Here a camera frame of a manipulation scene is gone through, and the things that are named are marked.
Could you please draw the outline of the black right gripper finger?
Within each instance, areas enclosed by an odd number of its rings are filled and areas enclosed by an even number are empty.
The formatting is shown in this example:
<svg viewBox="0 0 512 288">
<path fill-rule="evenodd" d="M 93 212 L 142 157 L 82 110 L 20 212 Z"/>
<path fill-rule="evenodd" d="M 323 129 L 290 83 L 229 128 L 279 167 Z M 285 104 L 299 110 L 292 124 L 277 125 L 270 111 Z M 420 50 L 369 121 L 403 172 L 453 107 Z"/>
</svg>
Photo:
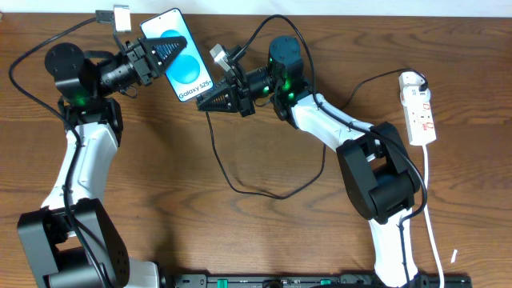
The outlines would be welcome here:
<svg viewBox="0 0 512 288">
<path fill-rule="evenodd" d="M 226 79 L 221 78 L 220 81 L 217 84 L 214 84 L 214 86 L 211 89 L 208 89 L 207 91 L 201 93 L 199 96 L 196 97 L 197 100 L 215 100 L 215 99 L 221 99 L 226 100 L 230 96 L 231 88 L 233 87 L 234 82 Z"/>
<path fill-rule="evenodd" d="M 230 96 L 226 100 L 197 100 L 197 108 L 203 112 L 226 112 L 237 113 L 239 112 L 238 91 L 236 86 L 233 86 L 230 91 Z"/>
</svg>

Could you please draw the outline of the blue Galaxy S25+ smartphone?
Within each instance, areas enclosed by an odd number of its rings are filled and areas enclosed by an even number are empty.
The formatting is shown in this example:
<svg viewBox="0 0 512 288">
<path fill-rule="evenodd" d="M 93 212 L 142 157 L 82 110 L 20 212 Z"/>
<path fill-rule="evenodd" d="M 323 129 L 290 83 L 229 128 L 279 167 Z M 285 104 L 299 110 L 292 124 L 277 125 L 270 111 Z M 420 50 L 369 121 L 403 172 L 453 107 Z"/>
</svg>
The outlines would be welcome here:
<svg viewBox="0 0 512 288">
<path fill-rule="evenodd" d="M 185 38 L 186 47 L 166 70 L 166 77 L 180 102 L 196 98 L 214 87 L 210 72 L 178 8 L 145 20 L 140 27 L 147 38 Z"/>
</svg>

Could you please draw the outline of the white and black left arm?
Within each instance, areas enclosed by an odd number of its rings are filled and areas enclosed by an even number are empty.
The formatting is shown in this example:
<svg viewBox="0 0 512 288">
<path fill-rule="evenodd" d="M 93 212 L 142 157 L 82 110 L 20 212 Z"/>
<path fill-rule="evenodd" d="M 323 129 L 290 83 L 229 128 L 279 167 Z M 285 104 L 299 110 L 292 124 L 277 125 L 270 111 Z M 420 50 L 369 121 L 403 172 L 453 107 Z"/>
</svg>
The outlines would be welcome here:
<svg viewBox="0 0 512 288">
<path fill-rule="evenodd" d="M 56 115 L 67 148 L 42 206 L 22 214 L 17 232 L 39 287 L 167 287 L 158 264 L 129 256 L 103 199 L 123 131 L 115 93 L 147 86 L 186 48 L 183 36 L 139 38 L 117 54 L 53 46 L 45 66 L 61 93 Z"/>
</svg>

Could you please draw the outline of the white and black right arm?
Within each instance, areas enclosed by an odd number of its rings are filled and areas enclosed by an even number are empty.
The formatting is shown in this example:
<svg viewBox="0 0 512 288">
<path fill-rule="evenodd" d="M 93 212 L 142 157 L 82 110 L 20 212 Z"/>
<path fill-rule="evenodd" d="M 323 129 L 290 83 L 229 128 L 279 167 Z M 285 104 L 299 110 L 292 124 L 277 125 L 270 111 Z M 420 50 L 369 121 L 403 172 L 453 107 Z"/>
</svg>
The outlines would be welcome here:
<svg viewBox="0 0 512 288">
<path fill-rule="evenodd" d="M 374 271 L 384 286 L 412 287 L 418 278 L 410 240 L 410 220 L 417 215 L 414 196 L 426 186 L 397 129 L 350 117 L 328 103 L 304 76 L 296 38 L 275 38 L 264 67 L 245 72 L 243 48 L 217 44 L 210 54 L 223 79 L 199 97 L 205 112 L 254 113 L 258 98 L 270 97 L 276 115 L 312 134 L 335 151 L 345 189 L 356 211 L 370 224 Z"/>
</svg>

